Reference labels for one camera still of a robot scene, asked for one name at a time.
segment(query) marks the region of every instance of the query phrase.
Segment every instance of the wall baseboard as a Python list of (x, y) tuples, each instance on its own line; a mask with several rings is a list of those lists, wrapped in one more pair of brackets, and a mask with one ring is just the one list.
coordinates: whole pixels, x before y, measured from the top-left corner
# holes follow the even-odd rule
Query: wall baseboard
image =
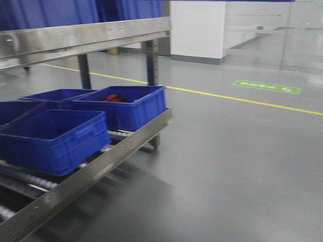
[(223, 57), (223, 58), (208, 58), (208, 57), (172, 54), (171, 60), (172, 61), (179, 61), (179, 62), (193, 62), (193, 63), (201, 63), (201, 64), (220, 65), (225, 61), (225, 57)]

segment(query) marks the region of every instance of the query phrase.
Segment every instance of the stainless steel rack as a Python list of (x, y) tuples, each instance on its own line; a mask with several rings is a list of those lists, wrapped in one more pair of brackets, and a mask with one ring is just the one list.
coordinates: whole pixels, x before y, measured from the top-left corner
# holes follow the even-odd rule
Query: stainless steel rack
[[(0, 32), (0, 71), (77, 56), (83, 88), (91, 88), (87, 53), (143, 42), (149, 85), (158, 85), (157, 39), (167, 37), (171, 20), (142, 19)], [(159, 133), (172, 117), (168, 108), (141, 129), (127, 135), (85, 167), (23, 207), (0, 224), (0, 241), (21, 241), (79, 195), (149, 142), (159, 145)]]

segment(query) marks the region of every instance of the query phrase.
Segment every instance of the floor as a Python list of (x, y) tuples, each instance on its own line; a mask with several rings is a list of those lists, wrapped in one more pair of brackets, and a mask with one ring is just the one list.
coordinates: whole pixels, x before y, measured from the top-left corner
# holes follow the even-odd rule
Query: floor
[[(93, 89), (144, 85), (143, 55), (89, 62)], [(74, 58), (48, 64), (1, 73), (0, 99), (81, 87)], [(323, 76), (167, 57), (159, 76), (174, 112), (159, 149), (136, 152), (25, 242), (322, 242)]]
[(321, 29), (279, 28), (227, 49), (225, 65), (323, 74), (322, 43)]

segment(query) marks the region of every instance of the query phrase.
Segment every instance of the gray epoxy floor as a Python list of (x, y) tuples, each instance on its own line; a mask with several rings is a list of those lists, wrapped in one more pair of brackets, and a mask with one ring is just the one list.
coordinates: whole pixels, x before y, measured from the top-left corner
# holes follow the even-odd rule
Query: gray epoxy floor
[[(94, 53), (92, 72), (145, 79), (144, 56)], [(76, 68), (75, 59), (51, 64)], [(93, 88), (136, 83), (92, 75)], [(237, 79), (300, 95), (232, 86)], [(323, 112), (323, 77), (160, 58), (161, 84)], [(37, 65), (0, 74), (0, 97), (79, 88), (79, 73)], [(26, 242), (323, 241), (322, 116), (167, 90), (174, 118), (159, 150), (138, 151)]]

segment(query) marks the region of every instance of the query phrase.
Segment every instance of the red object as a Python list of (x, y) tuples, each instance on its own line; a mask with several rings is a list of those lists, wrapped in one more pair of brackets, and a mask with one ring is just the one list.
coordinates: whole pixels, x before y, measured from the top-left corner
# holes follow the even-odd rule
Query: red object
[(127, 102), (125, 97), (122, 97), (120, 93), (118, 94), (111, 94), (104, 100), (106, 102)]

